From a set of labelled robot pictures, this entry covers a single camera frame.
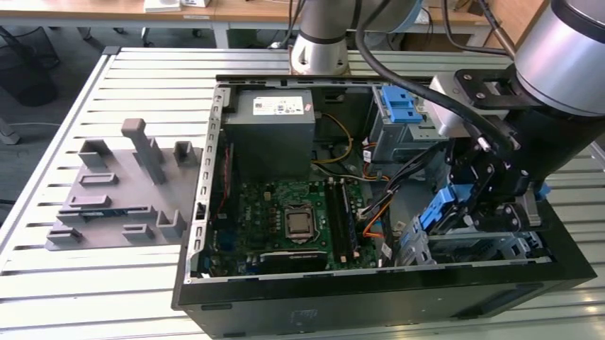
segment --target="yellow wire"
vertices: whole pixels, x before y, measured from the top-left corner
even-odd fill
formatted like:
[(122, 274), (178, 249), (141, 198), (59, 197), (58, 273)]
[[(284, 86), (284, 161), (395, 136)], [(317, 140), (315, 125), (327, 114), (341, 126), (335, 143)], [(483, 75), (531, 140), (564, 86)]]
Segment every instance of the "yellow wire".
[(351, 153), (351, 150), (352, 150), (352, 138), (351, 138), (351, 134), (348, 133), (348, 130), (347, 128), (341, 125), (341, 123), (337, 121), (337, 119), (329, 115), (328, 113), (321, 113), (323, 115), (325, 115), (331, 120), (333, 120), (333, 123), (337, 124), (337, 126), (340, 127), (341, 131), (344, 131), (344, 133), (347, 134), (347, 138), (348, 138), (348, 147), (347, 147), (347, 151), (345, 153), (343, 153), (341, 156), (336, 157), (336, 158), (332, 158), (332, 159), (317, 159), (315, 161), (311, 161), (311, 163), (313, 164), (325, 164), (325, 163), (335, 163), (337, 162), (340, 159), (343, 159), (349, 153)]

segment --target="black bin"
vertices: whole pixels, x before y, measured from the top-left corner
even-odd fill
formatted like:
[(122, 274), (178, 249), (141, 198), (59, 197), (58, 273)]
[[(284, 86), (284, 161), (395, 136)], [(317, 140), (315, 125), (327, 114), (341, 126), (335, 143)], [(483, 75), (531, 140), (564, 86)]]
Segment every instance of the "black bin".
[(3, 40), (9, 44), (13, 41), (27, 46), (43, 69), (51, 69), (58, 65), (58, 55), (55, 55), (53, 44), (42, 27), (2, 26), (1, 28), (0, 35)]
[(0, 46), (0, 86), (22, 106), (43, 105), (55, 98), (55, 87), (41, 62), (43, 59), (35, 56), (34, 47), (5, 34), (1, 36), (5, 44)]

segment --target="power supply label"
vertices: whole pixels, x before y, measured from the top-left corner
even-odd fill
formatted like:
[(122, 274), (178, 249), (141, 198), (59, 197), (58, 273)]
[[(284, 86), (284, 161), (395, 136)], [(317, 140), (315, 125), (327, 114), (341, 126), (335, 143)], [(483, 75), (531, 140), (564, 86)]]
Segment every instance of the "power supply label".
[(256, 97), (253, 99), (253, 115), (301, 115), (301, 97)]

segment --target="green motherboard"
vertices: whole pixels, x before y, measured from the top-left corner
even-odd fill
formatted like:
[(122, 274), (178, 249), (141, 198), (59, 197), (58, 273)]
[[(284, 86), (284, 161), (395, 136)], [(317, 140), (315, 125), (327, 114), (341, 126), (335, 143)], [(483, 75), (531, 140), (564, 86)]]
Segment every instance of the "green motherboard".
[[(327, 255), (323, 270), (376, 266), (373, 243), (360, 237), (363, 225), (353, 225), (355, 257), (335, 255), (333, 217), (328, 212), (324, 181), (274, 181), (240, 186), (234, 228), (217, 233), (220, 276), (252, 275), (258, 254), (278, 251), (320, 251)], [(359, 183), (348, 180), (347, 208), (353, 216), (364, 205)]]

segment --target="ram slot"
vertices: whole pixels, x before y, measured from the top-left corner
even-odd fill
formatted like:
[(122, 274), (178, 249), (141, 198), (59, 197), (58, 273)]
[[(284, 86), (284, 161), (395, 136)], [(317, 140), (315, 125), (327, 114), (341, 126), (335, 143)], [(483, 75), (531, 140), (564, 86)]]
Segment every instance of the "ram slot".
[(341, 197), (341, 185), (335, 183), (332, 178), (329, 178), (324, 184), (324, 200), (327, 205), (333, 259), (337, 262), (345, 263), (347, 259), (352, 257), (352, 249), (343, 213), (345, 207)]
[(359, 244), (357, 244), (357, 233), (355, 232), (355, 218), (353, 214), (351, 211), (351, 204), (348, 200), (348, 192), (347, 192), (347, 185), (344, 183), (344, 179), (340, 179), (340, 192), (341, 192), (341, 202), (344, 209), (341, 210), (341, 213), (344, 214), (343, 219), (344, 219), (344, 224), (347, 228), (347, 235), (348, 235), (348, 248), (351, 249), (351, 255), (352, 258), (359, 257)]

